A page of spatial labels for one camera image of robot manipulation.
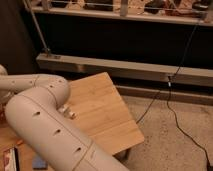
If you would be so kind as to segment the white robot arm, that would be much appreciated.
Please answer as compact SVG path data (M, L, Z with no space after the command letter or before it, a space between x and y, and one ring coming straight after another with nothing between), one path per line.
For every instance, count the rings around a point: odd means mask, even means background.
M9 126L55 171L129 171L64 116L68 81L58 75L10 75L0 65Z

